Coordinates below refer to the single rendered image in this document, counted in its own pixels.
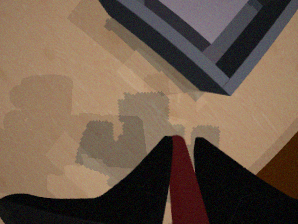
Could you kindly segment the dark red peg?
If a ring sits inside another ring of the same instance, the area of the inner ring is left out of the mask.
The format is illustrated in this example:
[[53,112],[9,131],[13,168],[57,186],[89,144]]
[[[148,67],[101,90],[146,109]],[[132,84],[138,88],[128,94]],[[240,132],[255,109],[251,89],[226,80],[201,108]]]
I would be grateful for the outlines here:
[[210,224],[184,137],[172,137],[173,163],[169,180],[172,224]]

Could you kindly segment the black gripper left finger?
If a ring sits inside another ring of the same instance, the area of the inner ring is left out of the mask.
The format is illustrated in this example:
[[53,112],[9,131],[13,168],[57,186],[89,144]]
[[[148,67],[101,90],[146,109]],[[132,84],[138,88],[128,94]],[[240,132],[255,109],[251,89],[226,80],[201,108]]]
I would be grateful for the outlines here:
[[1,220],[4,224],[162,224],[173,148],[173,137],[165,136],[124,180],[100,197],[8,194],[0,198]]

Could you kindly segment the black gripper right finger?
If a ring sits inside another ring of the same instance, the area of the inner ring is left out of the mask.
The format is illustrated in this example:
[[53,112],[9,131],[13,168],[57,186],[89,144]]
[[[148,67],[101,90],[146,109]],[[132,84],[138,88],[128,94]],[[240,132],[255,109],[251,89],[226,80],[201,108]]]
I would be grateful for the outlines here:
[[193,155],[210,224],[298,224],[298,198],[254,176],[205,137],[196,137]]

